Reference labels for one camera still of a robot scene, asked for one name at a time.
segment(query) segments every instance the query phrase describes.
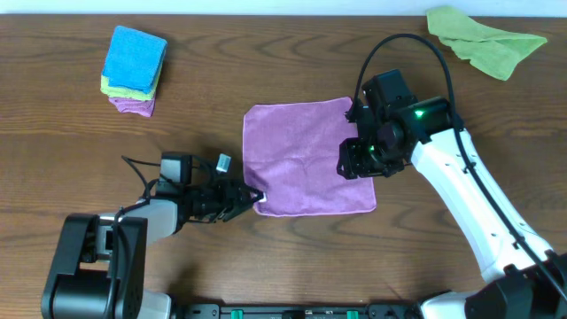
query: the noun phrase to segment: white wall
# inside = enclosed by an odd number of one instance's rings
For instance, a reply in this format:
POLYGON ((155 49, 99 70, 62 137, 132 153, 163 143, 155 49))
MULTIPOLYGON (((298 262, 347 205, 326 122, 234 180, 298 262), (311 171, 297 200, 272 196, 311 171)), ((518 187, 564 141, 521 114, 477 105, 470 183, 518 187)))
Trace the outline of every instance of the white wall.
POLYGON ((0 0, 0 13, 423 15, 443 4, 472 16, 567 17, 567 0, 0 0))

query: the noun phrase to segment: table surface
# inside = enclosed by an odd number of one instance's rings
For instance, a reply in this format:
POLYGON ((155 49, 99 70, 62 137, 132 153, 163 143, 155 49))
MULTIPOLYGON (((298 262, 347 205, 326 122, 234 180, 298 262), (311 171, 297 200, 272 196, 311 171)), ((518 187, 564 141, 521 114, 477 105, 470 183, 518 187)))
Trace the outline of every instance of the table surface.
MULTIPOLYGON (((122 154, 157 161, 163 151, 226 152, 239 162, 250 107, 352 96, 368 52, 395 33, 425 35, 443 50, 458 112, 485 164, 564 252, 567 20, 479 21, 549 42, 501 82, 440 45, 424 17, 0 16, 0 317, 40 316, 68 214, 136 201, 142 185, 122 154), (169 43, 150 119, 118 113, 99 91, 119 24, 169 43)), ((392 68, 421 99, 446 94, 437 60, 419 43, 387 45, 367 78, 392 68)), ((483 286, 454 218, 414 169, 374 183, 370 214, 276 219, 251 211, 187 225, 148 249, 145 287, 182 302, 365 304, 483 286)))

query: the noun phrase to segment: purple towel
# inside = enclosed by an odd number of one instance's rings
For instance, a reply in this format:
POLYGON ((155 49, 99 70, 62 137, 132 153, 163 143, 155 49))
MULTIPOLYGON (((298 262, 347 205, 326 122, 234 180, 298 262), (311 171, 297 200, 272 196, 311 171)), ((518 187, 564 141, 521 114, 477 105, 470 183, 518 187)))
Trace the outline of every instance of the purple towel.
POLYGON ((120 113, 138 113, 145 117, 151 117, 156 105, 156 97, 148 101, 140 101, 133 98, 110 97, 108 99, 116 106, 120 113))
POLYGON ((245 182, 266 194, 258 214, 283 217, 374 210, 371 178, 337 174, 338 146, 357 135, 344 113, 349 97, 292 105, 256 105, 245 115, 245 182))

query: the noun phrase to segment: green cloth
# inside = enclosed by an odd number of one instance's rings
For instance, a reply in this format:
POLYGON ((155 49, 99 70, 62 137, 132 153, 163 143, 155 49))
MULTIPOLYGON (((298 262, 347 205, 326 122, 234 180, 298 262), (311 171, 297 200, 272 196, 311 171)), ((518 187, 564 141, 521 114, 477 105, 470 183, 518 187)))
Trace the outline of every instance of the green cloth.
POLYGON ((427 27, 460 59, 480 71, 506 81, 520 61, 548 40, 487 27, 451 6, 427 11, 427 27))
POLYGON ((153 96, 156 94, 156 88, 158 87, 159 75, 161 74, 161 66, 159 66, 158 76, 156 76, 156 80, 153 82, 153 86, 149 93, 143 93, 137 89, 129 89, 129 88, 118 88, 112 87, 108 85, 109 79, 104 75, 100 75, 100 91, 105 93, 108 97, 126 97, 126 98, 133 98, 139 101, 149 101, 153 99, 153 96))

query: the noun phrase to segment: folded cloth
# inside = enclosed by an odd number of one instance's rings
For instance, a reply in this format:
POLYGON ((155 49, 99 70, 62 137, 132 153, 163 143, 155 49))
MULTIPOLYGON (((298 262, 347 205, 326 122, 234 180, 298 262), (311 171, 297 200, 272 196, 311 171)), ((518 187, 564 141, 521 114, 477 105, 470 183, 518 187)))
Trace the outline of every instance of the folded cloth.
POLYGON ((338 146, 357 136, 345 120, 349 97, 292 105, 256 105, 244 119, 246 184, 263 191, 258 214, 364 213, 376 208, 371 178, 337 174, 338 146))
POLYGON ((451 6, 427 11, 427 26, 460 59, 480 71, 506 81, 520 61, 548 40, 487 27, 451 6))
POLYGON ((108 100, 116 106, 120 113, 137 113, 145 117, 151 117, 156 105, 155 98, 149 101, 138 101, 133 98, 110 97, 108 100))
POLYGON ((140 101, 149 101, 156 95, 156 88, 158 88, 160 73, 161 66, 159 66, 158 76, 156 78, 156 81, 153 83, 153 87, 151 88, 149 93, 143 93, 142 91, 136 89, 114 88, 109 85, 109 79, 104 75, 100 76, 100 91, 105 93, 108 97, 125 97, 140 101))
POLYGON ((114 29, 103 75, 112 87, 150 93, 157 81, 167 41, 128 27, 114 29))

